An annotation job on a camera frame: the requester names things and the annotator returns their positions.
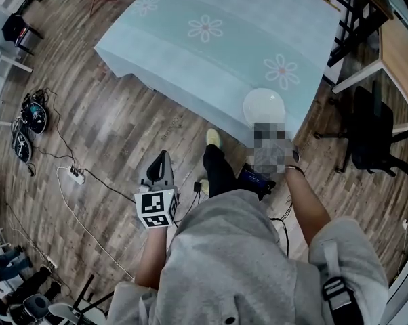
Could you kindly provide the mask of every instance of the flower pattern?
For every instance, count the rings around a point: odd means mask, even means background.
[[[157,9],[157,3],[159,0],[137,0],[132,5],[134,9],[131,11],[133,14],[139,13],[144,17],[149,11],[155,11]]]
[[[201,16],[201,21],[190,20],[189,25],[192,29],[189,30],[188,36],[195,37],[200,35],[201,41],[207,43],[210,41],[210,35],[222,36],[224,33],[218,27],[222,25],[220,19],[210,20],[210,17],[205,14]]]
[[[298,65],[294,62],[285,63],[285,58],[282,54],[277,54],[276,61],[264,59],[264,65],[271,69],[266,73],[268,81],[279,80],[279,87],[283,90],[288,89],[289,82],[299,84],[299,77],[293,72],[296,71]]]

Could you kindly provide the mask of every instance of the wooden floor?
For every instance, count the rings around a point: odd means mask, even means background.
[[[131,75],[116,78],[94,51],[100,37],[132,1],[103,3],[92,18],[88,16],[91,0],[33,3],[25,18],[45,35],[45,40],[34,48],[35,56],[24,59],[26,65],[34,68],[31,75],[19,69],[10,73],[2,93],[7,104],[0,107],[0,119],[12,120],[18,116],[26,92],[49,87],[58,94],[55,106],[62,115],[61,134],[81,167],[92,170],[128,196],[136,190],[142,165],[162,149],[168,150],[175,183],[181,192],[180,217],[192,202],[193,182],[205,174],[204,135],[211,125],[160,93],[149,90]],[[372,53],[361,47],[359,54],[346,62],[345,76],[372,59]],[[408,120],[408,107],[392,82],[384,74],[379,74],[378,79],[384,101],[394,110],[396,122]],[[371,89],[371,79],[361,84]],[[346,142],[317,141],[312,137],[315,130],[339,129],[338,114],[334,107],[326,104],[327,98],[333,95],[330,89],[322,81],[308,118],[296,137],[302,153],[301,166],[332,217],[349,215],[359,221],[391,280],[403,246],[401,221],[408,217],[408,177],[400,171],[394,179],[388,175],[370,175],[352,165],[343,175],[333,172],[342,162]],[[49,131],[37,137],[34,145],[64,155],[66,146],[54,129],[58,117],[52,110],[53,100],[51,95]],[[239,170],[245,160],[245,148],[226,133],[222,133],[222,137],[228,161]],[[408,161],[408,141],[397,143],[392,153]],[[75,298],[90,274],[96,275],[91,290],[96,297],[112,291],[118,281],[128,277],[84,232],[65,206],[56,169],[69,166],[69,160],[56,160],[35,150],[33,162],[37,174],[31,177],[10,149],[9,128],[0,126],[0,226],[5,228],[5,237],[13,244],[21,244],[36,267],[43,263],[19,233],[13,235],[10,222],[19,228],[18,218],[37,246],[59,265],[57,274],[64,283],[63,297]],[[59,173],[64,195],[76,216],[133,275],[146,239],[134,205],[88,174],[85,184],[77,186],[65,170],[60,169]],[[269,215],[285,212],[287,195],[287,186],[280,181],[274,194],[266,199]],[[6,202],[13,208],[15,217]],[[290,256],[305,259],[306,244],[293,213],[287,227]],[[285,246],[283,234],[281,243]]]

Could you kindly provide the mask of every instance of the black and white marker cube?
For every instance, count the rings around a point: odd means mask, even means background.
[[[136,210],[144,226],[161,228],[174,224],[178,205],[174,189],[135,194]]]

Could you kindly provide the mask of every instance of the buckle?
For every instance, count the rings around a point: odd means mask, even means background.
[[[323,297],[332,311],[352,303],[349,289],[340,277],[333,277],[323,285]]]

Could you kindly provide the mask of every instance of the yellow shoe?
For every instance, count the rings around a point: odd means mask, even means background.
[[[205,141],[207,142],[207,145],[214,144],[216,147],[220,149],[221,146],[220,136],[215,129],[210,128],[207,130]]]
[[[209,185],[209,180],[208,179],[202,179],[199,181],[201,183],[201,191],[206,194],[207,196],[210,195],[210,185]]]

